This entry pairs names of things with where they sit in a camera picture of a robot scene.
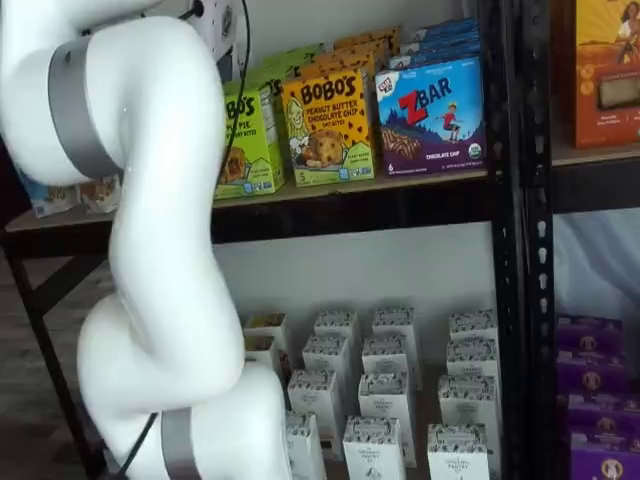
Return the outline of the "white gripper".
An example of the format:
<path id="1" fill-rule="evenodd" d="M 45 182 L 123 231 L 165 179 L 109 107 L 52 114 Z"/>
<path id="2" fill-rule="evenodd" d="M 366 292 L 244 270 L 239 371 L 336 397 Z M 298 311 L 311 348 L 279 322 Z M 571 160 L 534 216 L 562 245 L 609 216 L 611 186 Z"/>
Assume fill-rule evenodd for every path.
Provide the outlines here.
<path id="1" fill-rule="evenodd" d="M 240 0 L 202 0 L 202 12 L 196 16 L 196 31 L 216 61 L 222 81 L 232 81 L 238 21 L 245 15 Z"/>

